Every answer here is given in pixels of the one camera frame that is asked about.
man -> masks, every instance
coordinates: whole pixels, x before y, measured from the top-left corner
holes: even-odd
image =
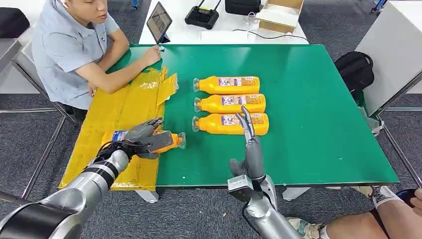
[[[107,37],[113,41],[109,47]],[[106,74],[128,48],[107,12],[107,0],[46,0],[32,41],[35,66],[50,100],[64,104],[81,122],[97,88],[111,94],[161,58],[154,46],[128,67]]]
[[[288,220],[304,239],[422,239],[422,189],[397,195],[387,186],[354,189],[372,199],[375,209],[338,218],[326,226]]]

gray carpet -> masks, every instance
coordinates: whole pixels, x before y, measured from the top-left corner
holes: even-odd
[[[137,43],[149,1],[140,1],[140,9],[132,10],[129,0],[109,0],[109,12]],[[307,0],[300,23],[311,43],[324,44],[336,60],[353,50],[372,25],[375,16],[369,0]],[[406,95],[396,106],[421,106],[420,95]],[[0,109],[49,107],[40,95],[0,95]],[[402,150],[422,175],[421,113],[386,112],[383,119]],[[37,160],[60,118],[58,113],[0,115],[0,188],[20,195]],[[63,175],[79,128],[65,123],[58,141],[46,162],[33,193],[33,200],[56,191]],[[395,191],[415,187],[382,132],[377,140],[400,178]],[[242,204],[226,190],[166,190],[160,192],[156,204],[142,201],[134,192],[110,192],[97,206],[87,222],[85,239],[239,239],[259,238],[240,215]],[[15,206],[1,203],[0,218]],[[302,217],[314,223],[327,223],[347,214],[358,214],[373,204],[354,190],[312,188],[294,201],[279,197],[279,209],[286,216]]]

shoe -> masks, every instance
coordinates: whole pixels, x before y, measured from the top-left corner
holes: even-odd
[[[303,239],[319,239],[319,229],[322,223],[311,224],[300,218],[286,218],[289,223],[302,235]]]
[[[371,186],[356,186],[351,187],[359,193],[365,195],[368,199],[372,199],[372,187]]]

silver robotic arm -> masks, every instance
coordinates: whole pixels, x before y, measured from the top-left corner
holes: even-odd
[[[269,175],[264,173],[261,145],[255,135],[251,116],[242,106],[244,116],[236,113],[246,138],[245,160],[229,162],[233,178],[227,181],[228,192],[245,202],[242,214],[249,225],[264,239],[301,239],[302,236],[277,212],[277,195]],[[255,221],[258,229],[250,223],[244,212]]]
[[[137,125],[122,141],[101,147],[97,157],[65,188],[6,216],[0,222],[0,239],[79,238],[94,207],[127,168],[131,157],[157,158],[153,151],[172,143],[170,133],[152,135],[162,122],[155,118]]]

light blue shirt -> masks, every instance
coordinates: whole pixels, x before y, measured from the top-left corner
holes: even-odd
[[[75,70],[99,62],[107,50],[107,35],[118,29],[109,14],[104,23],[86,28],[59,1],[47,0],[35,29],[32,54],[51,101],[88,109],[92,101],[88,82]]]

